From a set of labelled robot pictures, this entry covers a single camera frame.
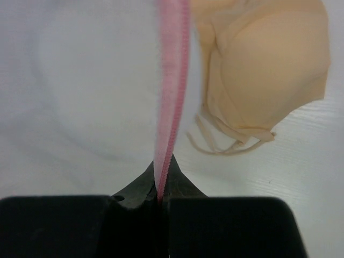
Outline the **beige bra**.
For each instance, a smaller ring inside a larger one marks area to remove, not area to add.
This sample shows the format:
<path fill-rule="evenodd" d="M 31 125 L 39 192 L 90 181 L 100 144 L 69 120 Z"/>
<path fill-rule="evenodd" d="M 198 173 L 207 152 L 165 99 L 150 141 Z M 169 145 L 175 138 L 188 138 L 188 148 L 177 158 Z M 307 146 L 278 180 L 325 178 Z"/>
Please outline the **beige bra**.
<path fill-rule="evenodd" d="M 199 117 L 205 154 L 232 156 L 275 138 L 289 113 L 324 98 L 331 64 L 322 1 L 192 1 L 204 71 L 202 114 L 232 138 L 220 148 Z"/>

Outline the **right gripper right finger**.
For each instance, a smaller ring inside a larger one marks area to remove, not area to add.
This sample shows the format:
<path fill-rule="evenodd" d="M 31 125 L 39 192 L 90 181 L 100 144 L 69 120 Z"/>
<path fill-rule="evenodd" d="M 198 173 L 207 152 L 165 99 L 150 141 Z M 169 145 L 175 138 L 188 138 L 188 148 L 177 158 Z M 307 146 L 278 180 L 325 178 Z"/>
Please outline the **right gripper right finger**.
<path fill-rule="evenodd" d="M 276 197 L 209 197 L 169 167 L 163 199 L 168 257 L 307 257 L 292 210 Z"/>

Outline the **white mesh laundry bag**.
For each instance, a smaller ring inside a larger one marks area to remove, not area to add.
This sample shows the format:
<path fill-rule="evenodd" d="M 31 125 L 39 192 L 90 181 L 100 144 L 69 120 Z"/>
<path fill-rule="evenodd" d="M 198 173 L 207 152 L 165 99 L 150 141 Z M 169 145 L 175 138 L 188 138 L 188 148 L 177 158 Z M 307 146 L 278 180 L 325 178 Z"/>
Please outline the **white mesh laundry bag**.
<path fill-rule="evenodd" d="M 156 1 L 1 1 L 1 196 L 111 195 L 154 153 Z"/>

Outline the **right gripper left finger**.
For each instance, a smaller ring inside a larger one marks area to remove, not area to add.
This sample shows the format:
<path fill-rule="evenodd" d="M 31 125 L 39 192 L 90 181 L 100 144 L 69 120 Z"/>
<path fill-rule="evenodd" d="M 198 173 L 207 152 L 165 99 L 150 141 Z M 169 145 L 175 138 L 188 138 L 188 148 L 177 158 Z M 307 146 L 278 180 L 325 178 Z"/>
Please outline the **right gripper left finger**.
<path fill-rule="evenodd" d="M 1 257 L 158 257 L 149 166 L 113 196 L 1 200 Z"/>

